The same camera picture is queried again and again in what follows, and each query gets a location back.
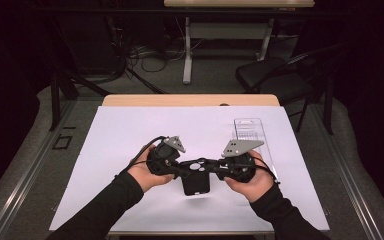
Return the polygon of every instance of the desk foot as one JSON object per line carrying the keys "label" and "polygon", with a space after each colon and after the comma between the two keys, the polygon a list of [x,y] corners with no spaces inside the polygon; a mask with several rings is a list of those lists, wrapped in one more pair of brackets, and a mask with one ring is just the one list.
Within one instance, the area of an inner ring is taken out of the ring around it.
{"label": "desk foot", "polygon": [[183,84],[191,83],[191,74],[192,74],[192,58],[185,59],[185,70],[183,71]]}

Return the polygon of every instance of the black long-sleeved shirt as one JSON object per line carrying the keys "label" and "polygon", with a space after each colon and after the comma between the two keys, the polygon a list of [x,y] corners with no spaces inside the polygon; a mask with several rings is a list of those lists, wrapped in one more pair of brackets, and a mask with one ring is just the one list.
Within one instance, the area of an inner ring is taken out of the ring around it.
{"label": "black long-sleeved shirt", "polygon": [[[128,173],[120,174],[47,239],[104,239],[124,212],[142,197],[143,191],[137,181]],[[308,223],[288,199],[283,198],[276,184],[251,203],[251,207],[257,216],[273,225],[279,240],[329,239]]]}

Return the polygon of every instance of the chair seat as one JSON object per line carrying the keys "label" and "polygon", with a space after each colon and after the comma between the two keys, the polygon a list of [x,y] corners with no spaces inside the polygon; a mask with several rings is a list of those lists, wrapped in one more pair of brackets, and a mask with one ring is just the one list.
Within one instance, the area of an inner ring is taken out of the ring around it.
{"label": "chair seat", "polygon": [[269,78],[260,89],[262,94],[274,94],[280,105],[302,99],[312,92],[313,87],[296,73]]}
{"label": "chair seat", "polygon": [[281,58],[269,58],[253,62],[236,69],[236,78],[247,91],[252,85],[264,78],[269,72],[282,66],[285,60]]}

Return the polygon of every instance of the person's right hand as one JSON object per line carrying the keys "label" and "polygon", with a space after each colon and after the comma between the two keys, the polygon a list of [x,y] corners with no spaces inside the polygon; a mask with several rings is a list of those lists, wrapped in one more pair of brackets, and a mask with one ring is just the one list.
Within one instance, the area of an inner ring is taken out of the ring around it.
{"label": "person's right hand", "polygon": [[[251,157],[263,159],[256,151],[251,150],[249,154]],[[254,161],[255,164],[266,167],[261,161]],[[273,186],[273,178],[261,169],[256,169],[254,177],[248,183],[241,183],[229,177],[225,177],[224,181],[233,191],[244,195],[250,203],[257,201]]]}

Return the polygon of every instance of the person's left hand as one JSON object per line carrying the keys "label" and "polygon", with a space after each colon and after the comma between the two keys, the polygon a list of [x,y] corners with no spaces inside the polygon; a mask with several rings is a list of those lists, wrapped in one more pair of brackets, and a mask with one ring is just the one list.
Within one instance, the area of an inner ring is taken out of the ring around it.
{"label": "person's left hand", "polygon": [[133,165],[127,171],[128,173],[130,173],[130,175],[132,175],[133,178],[136,179],[136,181],[139,183],[144,193],[147,192],[152,187],[166,184],[174,178],[174,175],[172,174],[158,176],[158,175],[152,174],[149,171],[148,166],[144,161],[147,160],[149,151],[153,148],[155,148],[155,145],[151,145],[149,148],[145,149],[145,151],[136,160],[137,163],[138,162],[143,162],[143,163]]}

